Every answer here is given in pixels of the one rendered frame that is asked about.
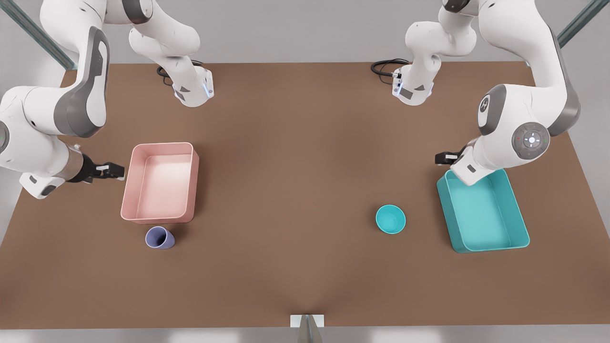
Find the pink rectangular box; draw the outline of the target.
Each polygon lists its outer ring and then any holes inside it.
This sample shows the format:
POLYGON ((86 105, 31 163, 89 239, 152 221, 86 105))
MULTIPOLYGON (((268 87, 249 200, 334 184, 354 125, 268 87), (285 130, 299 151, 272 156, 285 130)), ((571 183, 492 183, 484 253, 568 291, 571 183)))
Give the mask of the pink rectangular box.
POLYGON ((121 217, 137 224, 188 223, 194 217, 200 158, 191 143, 133 148, 121 217))

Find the teal rectangular box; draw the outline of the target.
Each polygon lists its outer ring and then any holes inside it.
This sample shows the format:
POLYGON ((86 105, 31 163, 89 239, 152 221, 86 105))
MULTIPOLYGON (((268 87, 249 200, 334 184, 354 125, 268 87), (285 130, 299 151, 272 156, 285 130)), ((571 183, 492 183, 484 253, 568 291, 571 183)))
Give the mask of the teal rectangular box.
POLYGON ((465 185, 448 170, 437 191, 453 250, 458 253, 524 248, 530 237, 505 170, 465 185))

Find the teal bowl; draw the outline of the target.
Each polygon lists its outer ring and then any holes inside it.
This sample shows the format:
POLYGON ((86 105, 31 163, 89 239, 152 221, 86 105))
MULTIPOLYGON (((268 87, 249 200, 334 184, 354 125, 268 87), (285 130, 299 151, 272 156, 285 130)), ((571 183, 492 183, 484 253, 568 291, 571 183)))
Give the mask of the teal bowl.
POLYGON ((386 204, 377 210, 375 221, 382 232, 397 234, 405 228, 406 216, 398 206, 386 204))

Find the purple cup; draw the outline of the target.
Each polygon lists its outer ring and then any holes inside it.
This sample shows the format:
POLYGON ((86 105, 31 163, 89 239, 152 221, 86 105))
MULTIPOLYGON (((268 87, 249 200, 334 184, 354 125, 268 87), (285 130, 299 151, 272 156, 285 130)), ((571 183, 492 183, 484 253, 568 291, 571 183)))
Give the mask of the purple cup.
POLYGON ((174 246, 174 235, 162 226, 152 227, 145 235, 145 243, 150 248, 168 249, 174 246))

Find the silver frame post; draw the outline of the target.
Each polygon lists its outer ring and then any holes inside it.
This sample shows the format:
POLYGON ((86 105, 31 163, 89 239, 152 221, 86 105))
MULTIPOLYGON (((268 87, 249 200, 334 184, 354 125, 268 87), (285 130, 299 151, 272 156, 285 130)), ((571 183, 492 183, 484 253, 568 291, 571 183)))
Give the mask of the silver frame post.
POLYGON ((559 33, 555 33, 559 48, 564 48, 608 4, 610 4, 610 0, 589 0, 586 6, 559 33))
POLYGON ((37 42, 65 70, 77 69, 77 64, 41 29, 14 0, 0 0, 2 9, 20 28, 37 42))
POLYGON ((297 343, 323 343, 319 328, 324 326, 323 314, 290 315, 290 328, 298 328, 297 343))

